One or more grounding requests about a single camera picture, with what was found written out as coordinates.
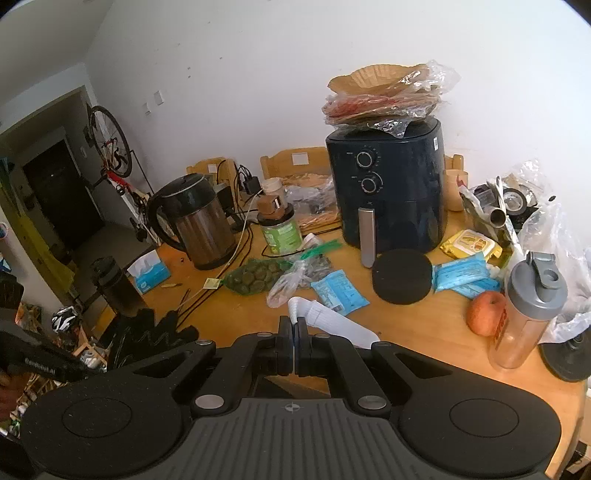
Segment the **gray bottle lid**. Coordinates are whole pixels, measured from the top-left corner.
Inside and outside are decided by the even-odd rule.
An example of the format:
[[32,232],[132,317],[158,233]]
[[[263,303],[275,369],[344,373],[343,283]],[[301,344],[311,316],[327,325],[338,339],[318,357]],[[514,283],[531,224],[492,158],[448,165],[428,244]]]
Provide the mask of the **gray bottle lid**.
[[523,315],[536,320],[551,320],[566,303],[569,290],[556,267],[556,256],[528,252],[509,276],[507,294]]

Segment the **hallway floor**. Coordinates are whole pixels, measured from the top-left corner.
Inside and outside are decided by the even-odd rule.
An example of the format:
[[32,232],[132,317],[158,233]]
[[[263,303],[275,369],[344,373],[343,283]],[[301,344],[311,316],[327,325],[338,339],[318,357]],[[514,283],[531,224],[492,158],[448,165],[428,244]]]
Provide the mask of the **hallway floor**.
[[[152,245],[147,241],[141,243],[137,241],[131,228],[106,222],[103,228],[79,246],[73,254],[74,263],[78,267],[78,272],[74,277],[74,286],[80,293],[81,300],[85,301],[96,291],[96,287],[92,283],[90,268],[96,259],[111,255],[123,268],[151,249]],[[95,300],[83,315],[85,323],[92,327],[106,305],[103,297]]]

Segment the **black and white helmet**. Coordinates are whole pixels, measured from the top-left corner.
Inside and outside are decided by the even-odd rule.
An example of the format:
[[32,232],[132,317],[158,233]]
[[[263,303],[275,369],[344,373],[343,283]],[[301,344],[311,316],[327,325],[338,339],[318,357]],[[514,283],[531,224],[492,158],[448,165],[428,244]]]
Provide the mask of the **black and white helmet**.
[[64,307],[55,312],[51,318],[51,328],[56,333],[67,333],[80,325],[82,318],[74,307]]

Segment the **dark door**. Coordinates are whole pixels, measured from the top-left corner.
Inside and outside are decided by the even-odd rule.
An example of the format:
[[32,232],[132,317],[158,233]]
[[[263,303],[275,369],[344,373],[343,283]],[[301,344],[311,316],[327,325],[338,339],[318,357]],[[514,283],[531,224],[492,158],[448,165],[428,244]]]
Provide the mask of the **dark door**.
[[63,140],[23,170],[43,215],[68,248],[79,247],[104,225]]

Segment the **person's hand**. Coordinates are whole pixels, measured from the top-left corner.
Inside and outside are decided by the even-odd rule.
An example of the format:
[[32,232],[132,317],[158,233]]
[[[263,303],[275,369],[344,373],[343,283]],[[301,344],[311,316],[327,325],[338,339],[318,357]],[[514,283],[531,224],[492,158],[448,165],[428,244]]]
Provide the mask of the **person's hand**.
[[8,420],[10,412],[17,407],[17,400],[27,386],[29,375],[9,377],[0,370],[0,421]]

